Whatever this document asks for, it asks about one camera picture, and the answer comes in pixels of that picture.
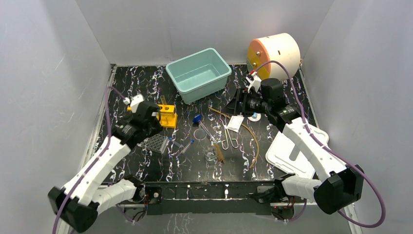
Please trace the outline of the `yellow test tube rack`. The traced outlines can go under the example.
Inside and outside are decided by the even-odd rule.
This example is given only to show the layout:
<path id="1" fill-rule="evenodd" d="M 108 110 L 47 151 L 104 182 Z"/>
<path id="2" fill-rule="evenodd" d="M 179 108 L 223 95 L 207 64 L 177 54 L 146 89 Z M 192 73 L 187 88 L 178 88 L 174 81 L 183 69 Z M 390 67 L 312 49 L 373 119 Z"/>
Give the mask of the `yellow test tube rack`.
<path id="1" fill-rule="evenodd" d="M 157 119 L 159 120 L 162 128 L 175 128 L 177 125 L 177 114 L 175 113 L 175 106 L 163 105 L 163 104 L 157 104 L 157 105 L 160 107 L 159 113 L 157 115 Z M 127 121 L 131 123 L 132 125 L 136 126 L 133 123 L 133 113 L 131 111 L 127 117 Z"/>

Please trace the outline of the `amber glass test tube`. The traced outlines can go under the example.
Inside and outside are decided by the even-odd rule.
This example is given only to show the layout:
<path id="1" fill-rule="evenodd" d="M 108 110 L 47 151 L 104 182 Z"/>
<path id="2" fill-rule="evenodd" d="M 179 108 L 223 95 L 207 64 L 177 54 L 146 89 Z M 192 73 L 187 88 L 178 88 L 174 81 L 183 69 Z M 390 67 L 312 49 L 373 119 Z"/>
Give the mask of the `amber glass test tube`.
<path id="1" fill-rule="evenodd" d="M 162 103 L 163 105 L 167 105 L 167 101 L 166 101 L 166 98 L 165 98 L 164 95 L 161 95 L 161 96 L 160 96 L 160 99 L 161 99 L 161 103 Z"/>

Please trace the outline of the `clear plastic well rack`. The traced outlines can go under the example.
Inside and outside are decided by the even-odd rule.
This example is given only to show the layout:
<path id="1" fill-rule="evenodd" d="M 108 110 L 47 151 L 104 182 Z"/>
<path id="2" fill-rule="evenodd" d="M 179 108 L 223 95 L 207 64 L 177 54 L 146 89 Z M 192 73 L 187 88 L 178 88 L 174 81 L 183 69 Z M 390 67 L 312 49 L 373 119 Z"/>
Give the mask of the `clear plastic well rack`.
<path id="1" fill-rule="evenodd" d="M 143 149 L 147 149 L 153 152 L 163 154 L 167 148 L 168 142 L 169 142 L 168 137 L 164 135 L 156 134 L 152 137 L 145 139 L 141 143 L 138 143 L 137 146 Z"/>

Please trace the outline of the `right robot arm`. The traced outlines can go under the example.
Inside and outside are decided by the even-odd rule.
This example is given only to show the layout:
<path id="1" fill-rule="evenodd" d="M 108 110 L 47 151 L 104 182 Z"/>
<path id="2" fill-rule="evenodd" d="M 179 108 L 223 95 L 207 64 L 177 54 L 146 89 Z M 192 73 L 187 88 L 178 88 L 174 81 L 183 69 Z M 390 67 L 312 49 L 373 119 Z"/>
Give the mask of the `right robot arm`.
<path id="1" fill-rule="evenodd" d="M 277 178 L 272 189 L 281 202 L 299 196 L 317 203 L 326 214 L 354 203 L 361 198 L 362 169 L 344 163 L 331 155 L 327 147 L 317 144 L 307 132 L 295 104 L 287 104 L 283 86 L 277 79 L 265 79 L 260 92 L 237 89 L 231 101 L 223 108 L 225 114 L 265 114 L 280 133 L 289 138 L 315 169 L 318 179 L 303 178 L 294 173 Z"/>

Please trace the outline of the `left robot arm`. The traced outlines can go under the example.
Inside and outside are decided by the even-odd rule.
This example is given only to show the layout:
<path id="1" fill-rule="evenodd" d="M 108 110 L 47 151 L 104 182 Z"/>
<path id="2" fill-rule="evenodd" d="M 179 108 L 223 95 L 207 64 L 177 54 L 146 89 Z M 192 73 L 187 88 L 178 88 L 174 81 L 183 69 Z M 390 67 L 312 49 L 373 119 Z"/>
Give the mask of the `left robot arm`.
<path id="1" fill-rule="evenodd" d="M 98 188 L 115 167 L 137 144 L 163 130 L 157 115 L 160 107 L 149 101 L 133 101 L 131 112 L 112 125 L 101 147 L 90 161 L 62 188 L 47 194 L 57 219 L 76 232 L 83 233 L 99 214 L 122 201 L 139 203 L 145 198 L 142 183 L 132 176 L 106 190 Z"/>

